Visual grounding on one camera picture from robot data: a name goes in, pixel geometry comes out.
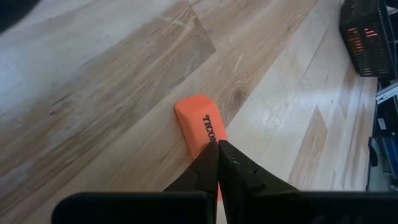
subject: orange block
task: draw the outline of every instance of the orange block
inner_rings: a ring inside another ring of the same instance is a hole
[[[209,142],[228,140],[220,111],[207,96],[195,95],[179,101],[175,105],[175,113],[193,159]]]

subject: black object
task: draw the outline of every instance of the black object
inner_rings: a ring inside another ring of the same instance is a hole
[[[398,9],[398,0],[386,0],[386,5]]]
[[[346,0],[340,33],[362,77],[395,79],[395,38],[384,0]]]
[[[0,34],[26,16],[40,0],[0,0]]]
[[[227,141],[210,143],[165,192],[72,195],[52,221],[215,223],[217,175],[229,224],[397,223],[397,194],[300,192]]]
[[[370,166],[377,167],[379,165],[379,158],[377,156],[375,148],[379,147],[379,144],[377,143],[377,141],[374,138],[370,137],[369,141],[368,141],[368,147],[369,147]]]
[[[389,16],[394,37],[398,37],[398,13]]]

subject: black bin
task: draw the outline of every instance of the black bin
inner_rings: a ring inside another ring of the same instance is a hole
[[[385,0],[346,0],[340,33],[362,77],[396,79],[396,48]]]

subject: wood grain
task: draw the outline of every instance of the wood grain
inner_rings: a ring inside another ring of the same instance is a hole
[[[327,135],[328,128],[316,107],[289,175],[290,184],[300,189],[311,189]]]
[[[163,190],[192,161],[174,104],[197,93],[281,179],[364,189],[373,124],[356,120],[373,116],[376,80],[345,84],[340,6],[42,0],[0,36],[0,223],[49,223],[76,192]]]

